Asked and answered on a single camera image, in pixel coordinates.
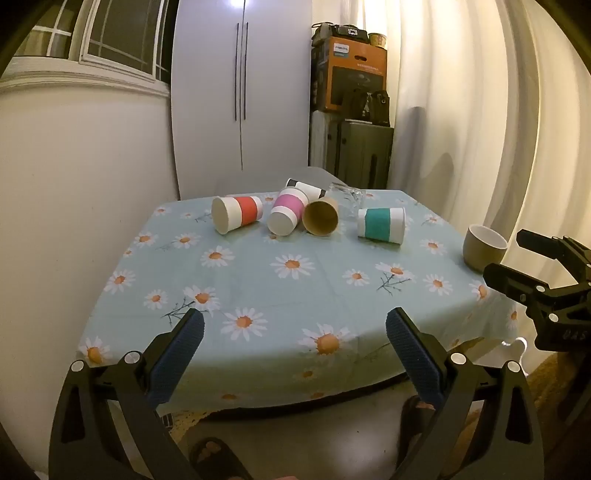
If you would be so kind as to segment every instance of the window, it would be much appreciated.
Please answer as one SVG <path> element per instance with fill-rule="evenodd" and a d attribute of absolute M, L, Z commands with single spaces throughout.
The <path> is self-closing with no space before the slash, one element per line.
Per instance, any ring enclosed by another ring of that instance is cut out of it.
<path fill-rule="evenodd" d="M 178 0 L 99 0 L 82 59 L 169 82 L 177 6 Z"/>
<path fill-rule="evenodd" d="M 81 6 L 82 0 L 55 0 L 21 43 L 15 56 L 68 58 Z"/>
<path fill-rule="evenodd" d="M 51 0 L 3 78 L 20 76 L 26 81 L 27 72 L 52 71 L 88 77 L 99 67 L 96 77 L 119 85 L 136 84 L 145 90 L 152 84 L 157 95 L 170 91 L 159 81 L 170 83 L 178 2 Z"/>

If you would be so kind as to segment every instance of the daisy flower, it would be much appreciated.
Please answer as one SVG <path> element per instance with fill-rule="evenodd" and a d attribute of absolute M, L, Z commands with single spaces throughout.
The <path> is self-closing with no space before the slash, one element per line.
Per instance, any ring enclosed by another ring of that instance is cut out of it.
<path fill-rule="evenodd" d="M 218 245 L 201 256 L 201 265 L 204 267 L 227 267 L 228 262 L 234 258 L 231 250 Z"/>
<path fill-rule="evenodd" d="M 263 203 L 266 203 L 267 205 L 272 205 L 273 203 L 275 203 L 275 200 L 277 198 L 277 194 L 276 193 L 264 193 L 263 195 L 261 195 L 260 198 Z"/>
<path fill-rule="evenodd" d="M 449 295 L 453 291 L 452 284 L 439 275 L 427 275 L 423 281 L 427 284 L 429 291 L 436 291 L 439 296 Z"/>
<path fill-rule="evenodd" d="M 308 382 L 310 380 L 316 380 L 318 378 L 318 373 L 318 368 L 306 368 L 304 371 L 296 373 L 293 376 L 293 379 L 300 382 Z"/>
<path fill-rule="evenodd" d="M 363 287 L 369 284 L 369 277 L 359 270 L 347 270 L 343 274 L 343 278 L 347 278 L 348 285 L 354 285 L 356 287 Z"/>
<path fill-rule="evenodd" d="M 407 233 L 410 230 L 411 224 L 414 223 L 414 219 L 410 218 L 408 215 L 406 216 L 406 222 L 404 223 L 404 233 Z"/>
<path fill-rule="evenodd" d="M 276 234 L 274 233 L 269 233 L 268 235 L 265 235 L 262 240 L 268 244 L 276 244 L 277 242 L 279 242 Z"/>
<path fill-rule="evenodd" d="M 262 313 L 255 312 L 255 309 L 236 309 L 236 316 L 231 313 L 224 313 L 229 320 L 225 321 L 226 325 L 220 333 L 231 333 L 230 340 L 237 340 L 240 334 L 244 336 L 244 339 L 248 342 L 250 340 L 249 332 L 262 337 L 261 330 L 266 330 L 263 324 L 267 321 L 262 318 Z"/>
<path fill-rule="evenodd" d="M 148 293 L 144 298 L 146 299 L 146 301 L 144 302 L 144 306 L 152 310 L 160 310 L 162 308 L 162 305 L 168 303 L 168 295 L 166 295 L 166 292 L 162 290 L 153 290 L 150 293 Z"/>
<path fill-rule="evenodd" d="M 176 248 L 189 248 L 192 245 L 196 245 L 200 238 L 201 236 L 196 233 L 182 233 L 174 237 L 173 245 Z"/>
<path fill-rule="evenodd" d="M 401 280 L 408 279 L 412 282 L 415 282 L 414 274 L 409 272 L 406 268 L 402 265 L 393 263 L 388 265 L 384 262 L 380 262 L 376 264 L 376 269 L 380 270 L 381 272 L 386 272 L 388 275 L 394 275 L 394 278 L 400 278 Z"/>
<path fill-rule="evenodd" d="M 425 221 L 422 225 L 425 225 L 425 223 L 428 223 L 429 225 L 443 225 L 443 220 L 434 213 L 428 213 L 425 215 Z"/>
<path fill-rule="evenodd" d="M 309 258 L 302 258 L 301 255 L 296 255 L 295 257 L 291 254 L 282 255 L 280 257 L 275 257 L 277 263 L 270 264 L 272 267 L 277 267 L 275 269 L 275 273 L 279 275 L 279 278 L 286 278 L 291 275 L 291 278 L 294 280 L 298 280 L 300 278 L 300 273 L 304 275 L 310 275 L 310 272 L 307 270 L 315 270 L 314 264 L 310 262 Z"/>
<path fill-rule="evenodd" d="M 486 288 L 486 285 L 479 280 L 474 280 L 474 283 L 470 283 L 469 286 L 472 287 L 472 293 L 476 294 L 476 299 L 478 301 L 484 300 L 488 295 L 488 288 Z"/>
<path fill-rule="evenodd" d="M 211 313 L 212 310 L 220 309 L 220 301 L 216 295 L 215 288 L 208 287 L 204 290 L 201 290 L 200 288 L 197 288 L 197 286 L 193 285 L 192 287 L 186 287 L 183 290 L 183 293 L 191 300 L 195 301 L 192 306 L 200 312 Z"/>
<path fill-rule="evenodd" d="M 316 324 L 320 333 L 312 332 L 308 329 L 302 328 L 305 338 L 298 341 L 300 345 L 304 345 L 310 349 L 319 359 L 334 360 L 335 353 L 343 350 L 351 350 L 352 345 L 350 340 L 353 336 L 348 328 L 341 328 L 337 333 L 330 325 Z"/>
<path fill-rule="evenodd" d="M 153 235 L 151 232 L 142 232 L 135 237 L 134 243 L 142 248 L 144 245 L 153 245 L 157 239 L 158 235 Z"/>
<path fill-rule="evenodd" d="M 433 255 L 443 255 L 447 253 L 445 246 L 436 240 L 421 240 L 421 246 Z"/>
<path fill-rule="evenodd" d="M 109 345 L 103 345 L 102 340 L 98 337 L 95 337 L 94 342 L 91 342 L 87 338 L 85 344 L 80 345 L 78 349 L 85 358 L 95 365 L 102 365 L 105 360 L 112 357 L 111 347 Z"/>
<path fill-rule="evenodd" d="M 114 271 L 109 277 L 107 285 L 105 285 L 104 291 L 108 291 L 111 294 L 118 291 L 123 291 L 125 287 L 130 287 L 135 281 L 135 273 L 131 270 L 121 270 L 120 272 Z"/>
<path fill-rule="evenodd" d="M 170 208 L 165 207 L 164 205 L 156 208 L 156 210 L 154 211 L 154 215 L 157 217 L 160 215 L 166 215 L 167 213 L 170 213 Z"/>

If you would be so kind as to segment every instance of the white wall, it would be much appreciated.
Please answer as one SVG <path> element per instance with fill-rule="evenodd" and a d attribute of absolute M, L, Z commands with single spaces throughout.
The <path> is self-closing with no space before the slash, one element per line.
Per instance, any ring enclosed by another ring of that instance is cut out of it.
<path fill-rule="evenodd" d="M 35 468 L 106 279 L 153 209 L 177 198 L 170 132 L 165 98 L 0 94 L 0 421 Z"/>

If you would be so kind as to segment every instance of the red-banded paper cup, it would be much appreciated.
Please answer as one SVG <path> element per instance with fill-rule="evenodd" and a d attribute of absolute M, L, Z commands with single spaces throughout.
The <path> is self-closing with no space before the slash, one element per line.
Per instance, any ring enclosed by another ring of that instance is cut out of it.
<path fill-rule="evenodd" d="M 216 197 L 212 201 L 212 219 L 222 235 L 262 217 L 259 197 Z"/>

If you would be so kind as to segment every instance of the wardrobe handle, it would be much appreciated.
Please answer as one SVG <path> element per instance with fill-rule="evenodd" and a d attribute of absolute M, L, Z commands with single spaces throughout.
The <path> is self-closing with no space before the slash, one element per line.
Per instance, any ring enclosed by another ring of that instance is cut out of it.
<path fill-rule="evenodd" d="M 236 23 L 236 54 L 234 55 L 234 121 L 238 122 L 238 32 L 240 23 Z"/>
<path fill-rule="evenodd" d="M 246 120 L 246 55 L 248 54 L 248 22 L 246 22 L 246 41 L 244 44 L 244 120 Z"/>

